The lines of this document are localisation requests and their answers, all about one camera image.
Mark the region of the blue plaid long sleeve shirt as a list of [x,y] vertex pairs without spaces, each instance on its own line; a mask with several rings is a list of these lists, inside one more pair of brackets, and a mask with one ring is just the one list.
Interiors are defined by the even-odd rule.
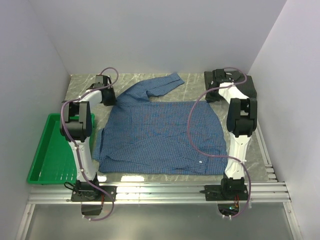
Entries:
[[228,163],[224,132],[207,102],[151,101],[183,83],[172,73],[140,81],[117,97],[92,154],[101,173],[224,173]]

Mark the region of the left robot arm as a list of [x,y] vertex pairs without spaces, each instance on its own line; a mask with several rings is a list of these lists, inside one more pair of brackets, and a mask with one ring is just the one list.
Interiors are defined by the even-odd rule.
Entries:
[[91,108],[98,104],[116,104],[110,76],[98,74],[95,82],[76,99],[65,101],[60,111],[60,133],[68,142],[77,169],[73,192],[89,201],[96,201],[107,192],[100,188],[97,171],[93,166],[90,138],[93,133]]

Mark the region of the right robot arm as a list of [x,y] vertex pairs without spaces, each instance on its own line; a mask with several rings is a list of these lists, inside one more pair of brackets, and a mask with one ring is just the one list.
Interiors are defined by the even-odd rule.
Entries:
[[226,128],[230,136],[229,156],[219,186],[206,185],[208,201],[247,200],[244,162],[249,141],[258,123],[257,91],[250,75],[238,70],[215,69],[204,72],[204,82],[209,103],[225,99],[229,105]]

